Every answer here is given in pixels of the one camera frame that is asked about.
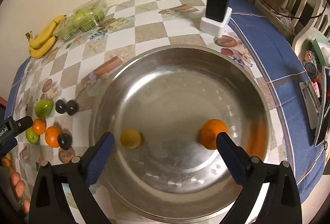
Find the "person's hand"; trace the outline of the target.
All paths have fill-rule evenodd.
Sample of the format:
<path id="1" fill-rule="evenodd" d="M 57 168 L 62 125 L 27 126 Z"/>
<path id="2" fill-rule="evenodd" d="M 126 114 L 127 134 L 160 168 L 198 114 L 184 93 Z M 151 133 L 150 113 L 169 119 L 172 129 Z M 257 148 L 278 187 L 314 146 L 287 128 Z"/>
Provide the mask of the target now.
<path id="1" fill-rule="evenodd" d="M 27 216 L 30 211 L 30 200 L 24 198 L 25 183 L 21 179 L 21 175 L 18 172 L 14 172 L 10 177 L 10 182 L 14 196 L 21 205 L 21 210 Z"/>

